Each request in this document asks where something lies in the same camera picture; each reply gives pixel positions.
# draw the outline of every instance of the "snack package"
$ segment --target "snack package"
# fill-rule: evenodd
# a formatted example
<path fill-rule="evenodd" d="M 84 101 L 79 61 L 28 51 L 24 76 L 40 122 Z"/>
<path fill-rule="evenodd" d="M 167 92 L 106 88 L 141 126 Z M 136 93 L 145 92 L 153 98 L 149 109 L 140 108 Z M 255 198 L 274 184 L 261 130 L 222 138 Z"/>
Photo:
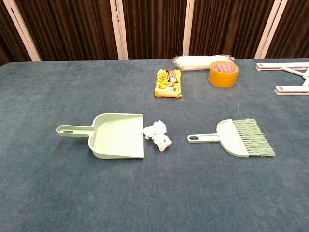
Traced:
<path fill-rule="evenodd" d="M 180 98 L 180 70 L 160 69 L 156 76 L 155 96 Z"/>

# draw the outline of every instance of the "brown curtain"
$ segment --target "brown curtain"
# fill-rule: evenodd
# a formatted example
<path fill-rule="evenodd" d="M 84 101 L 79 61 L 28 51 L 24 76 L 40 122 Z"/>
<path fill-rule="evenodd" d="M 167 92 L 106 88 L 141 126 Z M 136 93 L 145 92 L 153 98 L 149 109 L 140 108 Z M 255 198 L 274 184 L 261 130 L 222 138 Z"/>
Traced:
<path fill-rule="evenodd" d="M 15 0 L 42 60 L 118 59 L 109 0 Z"/>
<path fill-rule="evenodd" d="M 286 3 L 266 58 L 309 58 L 309 1 Z"/>
<path fill-rule="evenodd" d="M 15 61 L 31 61 L 18 31 L 0 0 L 0 66 Z"/>
<path fill-rule="evenodd" d="M 190 55 L 251 59 L 274 0 L 195 0 Z"/>
<path fill-rule="evenodd" d="M 186 0 L 123 0 L 129 59 L 171 59 L 183 51 Z"/>

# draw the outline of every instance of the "green brush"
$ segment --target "green brush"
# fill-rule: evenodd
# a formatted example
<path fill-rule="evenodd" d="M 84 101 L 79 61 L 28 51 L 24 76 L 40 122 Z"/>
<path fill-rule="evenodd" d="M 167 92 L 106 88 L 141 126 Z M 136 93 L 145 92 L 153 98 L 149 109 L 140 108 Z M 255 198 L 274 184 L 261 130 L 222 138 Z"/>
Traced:
<path fill-rule="evenodd" d="M 189 143 L 220 142 L 225 151 L 238 157 L 275 156 L 274 149 L 254 119 L 223 120 L 216 134 L 190 134 Z"/>

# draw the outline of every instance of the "green dustpan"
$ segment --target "green dustpan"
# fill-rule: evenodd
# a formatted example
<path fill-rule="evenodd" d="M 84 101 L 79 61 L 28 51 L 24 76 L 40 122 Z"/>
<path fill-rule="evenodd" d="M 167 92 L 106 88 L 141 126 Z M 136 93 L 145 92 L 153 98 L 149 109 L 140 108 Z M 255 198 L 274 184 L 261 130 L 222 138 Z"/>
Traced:
<path fill-rule="evenodd" d="M 60 136 L 89 137 L 88 146 L 101 159 L 143 158 L 143 115 L 104 113 L 91 126 L 61 125 Z"/>

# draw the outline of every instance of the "tape roll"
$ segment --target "tape roll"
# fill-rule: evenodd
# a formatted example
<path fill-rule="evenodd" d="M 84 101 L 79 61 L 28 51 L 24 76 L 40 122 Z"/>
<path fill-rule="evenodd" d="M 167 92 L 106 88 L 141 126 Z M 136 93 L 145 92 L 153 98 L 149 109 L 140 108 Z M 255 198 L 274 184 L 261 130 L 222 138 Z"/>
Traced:
<path fill-rule="evenodd" d="M 239 67 L 231 62 L 217 61 L 211 64 L 208 81 L 217 87 L 232 87 L 237 79 Z"/>

